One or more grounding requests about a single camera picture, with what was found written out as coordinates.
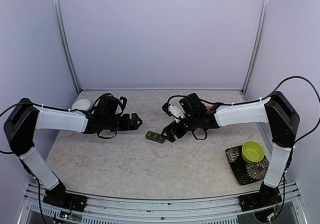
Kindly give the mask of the green weekly pill organizer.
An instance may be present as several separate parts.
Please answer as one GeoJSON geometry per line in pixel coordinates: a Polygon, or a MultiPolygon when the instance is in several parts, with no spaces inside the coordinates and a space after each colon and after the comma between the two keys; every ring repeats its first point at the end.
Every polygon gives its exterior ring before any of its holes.
{"type": "Polygon", "coordinates": [[[157,132],[153,132],[153,131],[148,131],[145,135],[145,138],[147,140],[151,140],[153,142],[157,142],[157,143],[161,143],[161,144],[163,144],[165,142],[165,138],[161,134],[159,134],[157,132]]]}

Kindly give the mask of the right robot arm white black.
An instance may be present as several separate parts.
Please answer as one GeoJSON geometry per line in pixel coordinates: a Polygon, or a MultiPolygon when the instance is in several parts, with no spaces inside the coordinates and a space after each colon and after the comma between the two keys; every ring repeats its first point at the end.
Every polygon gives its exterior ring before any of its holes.
{"type": "Polygon", "coordinates": [[[265,123],[272,135],[272,154],[266,175],[256,194],[256,202],[266,206],[279,189],[279,184],[289,166],[300,117],[287,98],[276,91],[269,97],[235,104],[212,103],[206,108],[196,93],[182,96],[181,109],[166,102],[162,110],[174,121],[167,125],[161,136],[171,143],[182,138],[187,132],[201,129],[219,129],[238,124],[265,123]]]}

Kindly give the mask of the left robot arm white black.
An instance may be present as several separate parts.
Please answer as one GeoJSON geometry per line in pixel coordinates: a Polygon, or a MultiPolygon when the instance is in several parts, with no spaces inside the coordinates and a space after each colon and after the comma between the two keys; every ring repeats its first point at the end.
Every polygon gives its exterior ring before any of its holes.
{"type": "Polygon", "coordinates": [[[70,202],[70,195],[45,160],[36,150],[36,130],[71,131],[101,138],[102,131],[114,135],[122,131],[135,131],[143,121],[136,114],[125,114],[125,97],[116,98],[109,93],[101,95],[88,110],[61,109],[31,102],[23,98],[9,107],[12,111],[4,122],[10,154],[16,155],[21,163],[50,192],[50,198],[63,207],[70,202]]]}

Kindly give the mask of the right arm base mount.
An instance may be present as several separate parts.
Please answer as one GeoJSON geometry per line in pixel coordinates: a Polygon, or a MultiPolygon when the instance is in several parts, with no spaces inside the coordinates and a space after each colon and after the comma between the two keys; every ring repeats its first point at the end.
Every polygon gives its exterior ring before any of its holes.
{"type": "Polygon", "coordinates": [[[240,195],[238,197],[240,208],[242,212],[251,211],[255,209],[260,209],[275,205],[276,203],[282,202],[282,197],[280,194],[275,194],[274,196],[262,195],[259,192],[240,195]]]}

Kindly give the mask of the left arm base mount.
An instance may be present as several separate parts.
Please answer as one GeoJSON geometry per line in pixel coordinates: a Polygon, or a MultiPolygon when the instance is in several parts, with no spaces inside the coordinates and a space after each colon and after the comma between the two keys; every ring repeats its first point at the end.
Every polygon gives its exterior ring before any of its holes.
{"type": "Polygon", "coordinates": [[[88,198],[84,195],[69,192],[47,192],[43,198],[45,204],[49,204],[69,211],[84,212],[88,198]]]}

